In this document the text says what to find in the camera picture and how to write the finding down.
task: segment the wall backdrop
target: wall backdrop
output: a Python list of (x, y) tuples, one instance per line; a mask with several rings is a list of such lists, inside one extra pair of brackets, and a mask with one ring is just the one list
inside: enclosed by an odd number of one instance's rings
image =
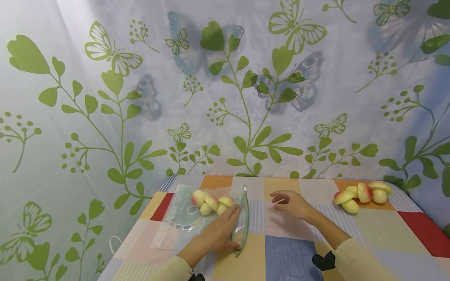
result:
[(0, 276), (96, 280), (170, 174), (386, 180), (450, 233), (450, 1), (0, 9)]

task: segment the hand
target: hand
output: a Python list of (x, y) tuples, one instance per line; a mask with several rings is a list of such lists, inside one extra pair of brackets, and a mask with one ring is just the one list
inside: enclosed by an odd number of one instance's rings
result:
[(236, 204), (229, 207), (200, 233), (199, 237), (208, 252), (224, 249), (241, 250), (239, 243), (230, 241), (231, 232), (234, 230), (240, 212), (241, 207)]
[(300, 194), (292, 190), (278, 190), (272, 192), (272, 203), (275, 210), (287, 212), (296, 218), (303, 219), (311, 224), (312, 219), (318, 213)]

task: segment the sleeve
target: sleeve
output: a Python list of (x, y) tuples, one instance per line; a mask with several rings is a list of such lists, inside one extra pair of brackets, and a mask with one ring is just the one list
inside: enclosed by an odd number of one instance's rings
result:
[(146, 281), (188, 281), (193, 273), (184, 259), (173, 256)]
[(336, 268), (347, 281), (397, 281), (391, 271), (385, 268), (372, 254), (356, 239), (344, 241), (334, 251)]

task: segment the patchwork tablecloth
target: patchwork tablecloth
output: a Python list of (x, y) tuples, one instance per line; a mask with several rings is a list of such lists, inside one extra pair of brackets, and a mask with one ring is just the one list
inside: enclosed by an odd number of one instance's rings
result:
[(246, 247), (238, 258), (228, 252), (205, 257), (194, 271), (202, 273), (206, 280), (343, 280), (336, 269), (321, 272), (312, 264), (314, 254), (325, 255), (331, 250), (315, 227), (272, 210), (269, 194), (278, 189), (302, 194), (316, 209), (371, 249), (402, 280), (450, 280), (450, 239), (400, 189), (391, 185), (394, 193), (384, 205), (358, 202), (357, 215), (333, 205), (337, 191), (357, 183), (328, 179), (170, 176), (99, 280), (145, 280), (177, 254), (178, 251), (154, 249), (150, 245), (178, 184), (207, 189), (247, 185), (250, 225)]

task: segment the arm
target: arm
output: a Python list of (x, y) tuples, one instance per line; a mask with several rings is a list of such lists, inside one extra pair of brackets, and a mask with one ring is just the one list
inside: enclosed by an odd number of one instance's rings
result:
[(237, 205), (229, 207), (147, 281), (188, 281), (194, 273), (194, 267), (209, 253), (224, 249), (240, 250), (241, 245), (230, 241), (230, 234), (238, 221), (240, 211), (241, 208)]
[(324, 214), (314, 209), (300, 194), (278, 190), (270, 194), (275, 210), (288, 212), (315, 226), (335, 250), (336, 268), (347, 281), (393, 281), (392, 275), (372, 254)]

